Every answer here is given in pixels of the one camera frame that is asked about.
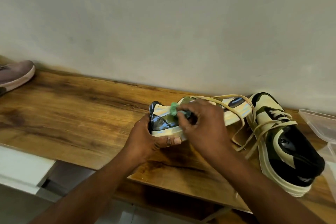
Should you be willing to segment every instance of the wooden table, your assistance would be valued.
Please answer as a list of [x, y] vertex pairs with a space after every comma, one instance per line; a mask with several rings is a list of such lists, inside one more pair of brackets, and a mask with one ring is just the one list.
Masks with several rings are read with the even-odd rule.
[[[98, 170], [124, 146], [133, 124], [155, 100], [170, 105], [189, 92], [89, 78], [55, 71], [37, 71], [33, 80], [0, 98], [0, 143], [42, 157]], [[295, 110], [287, 110], [319, 150], [326, 145]], [[240, 124], [229, 126], [231, 135]], [[242, 130], [237, 140], [246, 140]], [[259, 168], [257, 152], [251, 163]], [[230, 184], [184, 142], [157, 152], [130, 180], [249, 210]], [[318, 212], [336, 212], [323, 176], [300, 199]]]

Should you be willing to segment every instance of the forearm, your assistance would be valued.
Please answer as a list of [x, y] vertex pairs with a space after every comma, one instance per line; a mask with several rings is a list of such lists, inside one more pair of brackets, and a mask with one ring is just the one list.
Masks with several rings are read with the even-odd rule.
[[208, 161], [237, 190], [260, 223], [324, 223], [236, 151], [218, 149]]
[[95, 223], [120, 182], [137, 167], [123, 150], [106, 166], [35, 218], [40, 223]]

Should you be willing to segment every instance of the sneaker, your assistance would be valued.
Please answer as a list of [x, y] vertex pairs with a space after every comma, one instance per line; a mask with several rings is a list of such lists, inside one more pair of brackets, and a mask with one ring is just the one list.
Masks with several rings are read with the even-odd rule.
[[247, 122], [257, 142], [247, 158], [258, 147], [263, 174], [292, 196], [302, 197], [310, 190], [314, 178], [324, 170], [324, 159], [274, 97], [262, 92], [252, 95], [250, 100], [255, 107], [256, 119], [248, 115]]
[[[242, 128], [245, 124], [244, 117], [246, 117], [254, 108], [250, 100], [241, 95], [226, 95], [217, 97], [191, 96], [184, 97], [178, 102], [178, 104], [189, 103], [197, 98], [202, 98], [213, 105], [221, 106], [223, 108], [223, 117], [226, 126], [241, 120]], [[186, 140], [182, 133], [182, 129], [179, 126], [178, 118], [170, 114], [170, 106], [164, 106], [155, 101], [150, 104], [149, 112], [151, 120], [151, 133], [153, 136], [174, 135], [180, 137], [182, 141]]]
[[0, 95], [28, 82], [35, 73], [35, 65], [30, 60], [0, 65]]

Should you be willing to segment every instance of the person's left hand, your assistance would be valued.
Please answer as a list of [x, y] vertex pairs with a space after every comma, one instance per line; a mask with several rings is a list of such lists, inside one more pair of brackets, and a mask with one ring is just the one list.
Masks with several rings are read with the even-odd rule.
[[152, 136], [148, 131], [149, 121], [150, 116], [148, 113], [134, 124], [123, 149], [139, 165], [145, 163], [158, 149], [181, 143], [179, 137]]

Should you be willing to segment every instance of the fingernail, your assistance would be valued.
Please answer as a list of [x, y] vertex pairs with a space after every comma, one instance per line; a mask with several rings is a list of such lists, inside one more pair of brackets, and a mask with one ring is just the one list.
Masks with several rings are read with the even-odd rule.
[[181, 144], [181, 138], [179, 138], [179, 137], [175, 137], [174, 138], [174, 144]]

